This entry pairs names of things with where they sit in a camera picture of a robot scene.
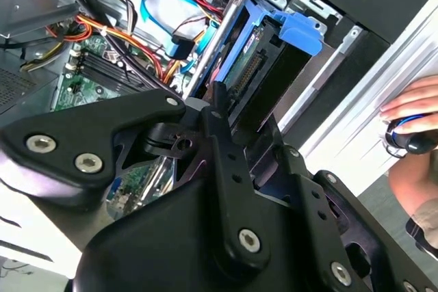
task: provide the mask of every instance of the mounting hole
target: mounting hole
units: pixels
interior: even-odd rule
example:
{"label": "mounting hole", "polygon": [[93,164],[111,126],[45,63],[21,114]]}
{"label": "mounting hole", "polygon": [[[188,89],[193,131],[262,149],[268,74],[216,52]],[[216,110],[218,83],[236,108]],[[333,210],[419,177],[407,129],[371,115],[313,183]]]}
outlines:
{"label": "mounting hole", "polygon": [[324,212],[322,212],[322,211],[318,211],[318,215],[320,216],[320,218],[321,218],[322,220],[327,220],[327,216],[326,216],[326,214],[325,214]]}
{"label": "mounting hole", "polygon": [[321,196],[316,191],[312,191],[312,195],[314,198],[317,198],[317,199],[321,198]]}
{"label": "mounting hole", "polygon": [[177,148],[179,150],[187,150],[192,147],[192,144],[191,140],[180,140],[177,144]]}
{"label": "mounting hole", "polygon": [[238,175],[236,175],[236,174],[234,174],[233,176],[232,176],[232,178],[233,178],[233,180],[236,182],[236,183],[241,183],[242,182],[242,177],[241,176],[238,176]]}

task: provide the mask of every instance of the person's hand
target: person's hand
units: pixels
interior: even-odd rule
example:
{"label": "person's hand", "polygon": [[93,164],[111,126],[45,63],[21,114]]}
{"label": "person's hand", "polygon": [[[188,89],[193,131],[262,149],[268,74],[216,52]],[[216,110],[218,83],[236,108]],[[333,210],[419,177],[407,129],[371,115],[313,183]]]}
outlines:
{"label": "person's hand", "polygon": [[419,133],[438,129],[438,76],[412,83],[401,95],[381,108],[381,118],[391,121],[407,116],[434,113],[408,121],[395,129],[396,133]]}

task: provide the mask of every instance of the black plastic bracket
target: black plastic bracket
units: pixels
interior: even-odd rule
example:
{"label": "black plastic bracket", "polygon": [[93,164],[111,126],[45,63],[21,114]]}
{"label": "black plastic bracket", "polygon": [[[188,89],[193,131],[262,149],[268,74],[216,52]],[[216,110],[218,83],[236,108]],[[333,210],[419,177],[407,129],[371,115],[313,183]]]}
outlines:
{"label": "black plastic bracket", "polygon": [[[228,275],[242,278],[260,272],[270,259],[268,238],[258,220],[255,193],[249,175],[243,149],[231,139],[229,123],[215,107],[205,107],[201,112],[205,137],[212,146],[214,166],[214,189],[211,196],[213,212],[219,216],[215,225],[217,232],[216,259],[222,268],[231,268]],[[242,245],[241,232],[249,230],[258,241],[259,249],[248,250]]]}
{"label": "black plastic bracket", "polygon": [[[152,90],[19,120],[0,134],[1,179],[24,194],[87,209],[100,203],[118,171],[127,168],[130,153],[141,152],[140,132],[158,122],[178,122],[184,113],[185,105],[171,93]],[[31,150],[27,140],[35,135],[50,137],[55,148]],[[75,160],[85,153],[102,161],[100,170],[77,168]]]}

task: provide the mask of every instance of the hex bolt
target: hex bolt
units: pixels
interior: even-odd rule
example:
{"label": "hex bolt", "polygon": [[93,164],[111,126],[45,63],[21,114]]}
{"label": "hex bolt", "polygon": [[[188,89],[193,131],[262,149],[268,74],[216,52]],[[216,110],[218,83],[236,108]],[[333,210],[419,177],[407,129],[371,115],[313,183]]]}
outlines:
{"label": "hex bolt", "polygon": [[242,229],[239,232],[239,241],[251,253],[257,253],[261,249],[259,237],[252,230]]}
{"label": "hex bolt", "polygon": [[46,135],[34,135],[27,138],[26,147],[32,152],[45,154],[56,149],[56,142]]}
{"label": "hex bolt", "polygon": [[300,157],[300,153],[293,147],[289,148],[290,154],[292,154],[294,157]]}
{"label": "hex bolt", "polygon": [[171,104],[173,106],[177,106],[178,105],[178,102],[175,99],[171,98],[171,97],[166,98],[166,101],[167,101],[167,103],[169,103],[169,104]]}
{"label": "hex bolt", "polygon": [[336,184],[337,183],[337,180],[336,180],[335,176],[333,176],[332,174],[327,174],[326,177],[327,177],[328,180],[330,180],[330,182],[332,184]]}
{"label": "hex bolt", "polygon": [[404,286],[404,290],[406,292],[418,292],[417,289],[415,287],[413,287],[413,285],[410,282],[408,282],[407,280],[405,280],[403,282],[403,286]]}
{"label": "hex bolt", "polygon": [[331,271],[342,285],[345,287],[349,287],[351,285],[351,275],[343,265],[335,261],[331,264]]}
{"label": "hex bolt", "polygon": [[75,160],[75,166],[84,174],[96,174],[103,168],[103,161],[100,157],[92,153],[79,155]]}

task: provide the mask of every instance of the black cable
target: black cable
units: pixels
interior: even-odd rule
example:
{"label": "black cable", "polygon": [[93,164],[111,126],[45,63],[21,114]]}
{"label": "black cable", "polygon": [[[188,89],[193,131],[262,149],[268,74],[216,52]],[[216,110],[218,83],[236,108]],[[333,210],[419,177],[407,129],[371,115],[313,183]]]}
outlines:
{"label": "black cable", "polygon": [[2,269],[4,269],[4,270],[17,270],[17,269],[20,269],[20,268],[24,268],[26,266],[28,266],[28,265],[22,265],[22,266],[18,266],[18,267],[15,267],[15,268],[7,268],[7,267],[3,266]]}
{"label": "black cable", "polygon": [[395,157],[396,159],[404,159],[404,157],[406,157],[406,155],[398,155],[398,154],[396,154],[396,153],[392,153],[392,152],[389,150],[389,145],[386,145],[385,150],[386,150],[386,153],[388,153],[388,154],[391,155],[392,157]]}
{"label": "black cable", "polygon": [[15,44],[4,43],[0,44],[0,49],[20,49],[20,48],[28,48],[34,46],[40,46],[41,44],[48,44],[50,42],[55,41],[54,37],[46,37],[37,40],[30,40],[25,42],[17,42]]}
{"label": "black cable", "polygon": [[[110,20],[97,0],[77,0],[77,2],[89,13],[89,15],[91,15],[93,19],[103,25],[112,27]],[[131,67],[132,71],[142,80],[146,87],[150,89],[163,88],[179,97],[172,88],[169,88],[153,75],[148,74],[147,71],[145,71],[145,69],[135,60],[132,54],[130,54],[128,48],[123,42],[111,35],[106,36],[105,39],[113,50],[115,50],[115,52],[117,52],[117,54],[123,59],[123,62]]]}

